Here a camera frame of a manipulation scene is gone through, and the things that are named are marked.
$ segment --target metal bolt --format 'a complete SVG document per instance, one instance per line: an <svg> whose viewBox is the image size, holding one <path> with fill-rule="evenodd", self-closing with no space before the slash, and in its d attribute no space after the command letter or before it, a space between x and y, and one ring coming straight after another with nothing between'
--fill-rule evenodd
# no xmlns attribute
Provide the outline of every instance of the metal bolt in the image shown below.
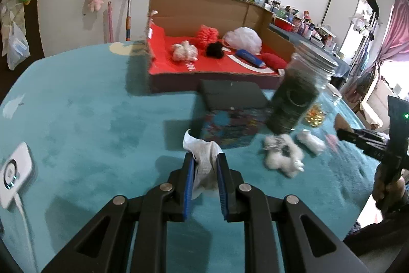
<svg viewBox="0 0 409 273"><path fill-rule="evenodd" d="M162 183L162 184L159 186L159 188L160 188L162 191L168 192L168 191L171 191L171 189L173 189L173 185L171 185L171 183Z"/></svg>
<svg viewBox="0 0 409 273"><path fill-rule="evenodd" d="M243 183L240 184L238 188L243 192L249 192L252 189L252 186L250 184Z"/></svg>
<svg viewBox="0 0 409 273"><path fill-rule="evenodd" d="M296 205L298 204L300 200L298 199L298 197L296 195L289 195L287 197L287 203L291 204L291 205Z"/></svg>
<svg viewBox="0 0 409 273"><path fill-rule="evenodd" d="M114 205L122 205L125 203L125 197L118 195L112 200L112 202Z"/></svg>

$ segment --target jar with dark contents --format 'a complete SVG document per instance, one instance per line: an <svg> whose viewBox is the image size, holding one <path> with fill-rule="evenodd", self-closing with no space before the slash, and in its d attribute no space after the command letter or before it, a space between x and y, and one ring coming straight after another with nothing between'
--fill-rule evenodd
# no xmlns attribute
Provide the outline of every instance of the jar with dark contents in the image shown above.
<svg viewBox="0 0 409 273"><path fill-rule="evenodd" d="M267 127L280 135L293 131L335 74L338 64L303 41L296 47L280 87L269 103Z"/></svg>

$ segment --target wireless charger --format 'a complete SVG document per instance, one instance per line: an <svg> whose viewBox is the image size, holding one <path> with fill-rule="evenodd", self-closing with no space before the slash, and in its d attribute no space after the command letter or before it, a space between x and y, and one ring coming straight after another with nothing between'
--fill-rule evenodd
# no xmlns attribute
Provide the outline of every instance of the wireless charger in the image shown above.
<svg viewBox="0 0 409 273"><path fill-rule="evenodd" d="M27 144L22 142L7 159L0 171L0 202L7 209L14 195L30 176L33 162Z"/></svg>

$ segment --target white charging cable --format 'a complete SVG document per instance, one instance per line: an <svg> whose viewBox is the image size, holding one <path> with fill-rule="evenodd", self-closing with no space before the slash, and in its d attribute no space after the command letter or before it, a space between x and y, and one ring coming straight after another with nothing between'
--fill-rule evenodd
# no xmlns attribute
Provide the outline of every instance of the white charging cable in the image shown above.
<svg viewBox="0 0 409 273"><path fill-rule="evenodd" d="M16 202L17 208L20 211L21 217L23 219L24 229L25 229L26 236L27 236L28 251L30 252L30 257L31 257L31 262L33 264L34 272L37 273L38 272L37 271L37 264L36 264L36 260L35 260L35 257L34 257L33 246L31 245L30 231L28 229L27 219L26 219L26 216L25 216L25 213L24 213L23 203L21 202L21 198L18 195L18 193L16 193L14 195L14 200Z"/></svg>

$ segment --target blue gripper pad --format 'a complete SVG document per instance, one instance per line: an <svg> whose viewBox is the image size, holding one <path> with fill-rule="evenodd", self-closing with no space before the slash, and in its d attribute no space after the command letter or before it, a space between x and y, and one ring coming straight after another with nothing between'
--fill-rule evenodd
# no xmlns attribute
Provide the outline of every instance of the blue gripper pad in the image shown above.
<svg viewBox="0 0 409 273"><path fill-rule="evenodd" d="M224 219L227 220L228 216L228 193L226 190L226 184L224 182L222 169L220 168L220 164L217 164L217 183L219 186L219 196L220 196L220 205L222 208L222 214Z"/></svg>
<svg viewBox="0 0 409 273"><path fill-rule="evenodd" d="M191 210L194 170L195 160L192 158L190 160L189 171L186 177L185 191L183 192L183 220L187 219Z"/></svg>

